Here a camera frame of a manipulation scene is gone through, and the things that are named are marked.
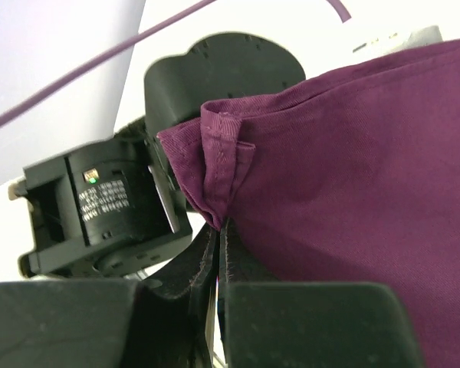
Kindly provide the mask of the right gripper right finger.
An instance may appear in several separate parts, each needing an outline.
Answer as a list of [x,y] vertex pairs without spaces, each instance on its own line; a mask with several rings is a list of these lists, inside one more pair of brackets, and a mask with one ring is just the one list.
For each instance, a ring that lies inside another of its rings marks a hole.
[[219,317],[230,367],[423,367],[406,310],[385,285],[278,281],[220,232]]

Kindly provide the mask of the purple surgical cloth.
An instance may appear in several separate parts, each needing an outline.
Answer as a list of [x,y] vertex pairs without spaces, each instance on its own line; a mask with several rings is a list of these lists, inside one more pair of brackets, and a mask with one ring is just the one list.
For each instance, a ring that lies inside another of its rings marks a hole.
[[158,135],[205,220],[293,281],[378,281],[460,367],[460,39],[204,103]]

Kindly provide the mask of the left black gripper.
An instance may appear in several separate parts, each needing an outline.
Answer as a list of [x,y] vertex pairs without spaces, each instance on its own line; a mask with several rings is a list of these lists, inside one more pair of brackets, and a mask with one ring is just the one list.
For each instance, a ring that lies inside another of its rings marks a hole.
[[34,247],[18,259],[25,278],[126,277],[192,239],[185,199],[143,119],[25,168],[9,197],[28,204]]

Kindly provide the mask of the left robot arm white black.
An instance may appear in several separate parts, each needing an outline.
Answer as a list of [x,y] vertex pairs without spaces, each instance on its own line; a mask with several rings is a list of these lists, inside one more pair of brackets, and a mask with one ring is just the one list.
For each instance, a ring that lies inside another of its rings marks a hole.
[[29,207],[34,247],[24,278],[129,277],[192,241],[189,204],[157,139],[209,100],[273,94],[305,78],[297,58],[252,34],[226,32],[164,57],[144,76],[144,115],[111,138],[24,170],[10,199]]

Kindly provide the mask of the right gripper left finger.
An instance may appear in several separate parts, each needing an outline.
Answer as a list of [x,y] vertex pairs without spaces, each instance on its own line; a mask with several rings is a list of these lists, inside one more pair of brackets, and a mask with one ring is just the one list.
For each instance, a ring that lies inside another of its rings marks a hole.
[[0,283],[0,367],[210,367],[217,233],[142,281]]

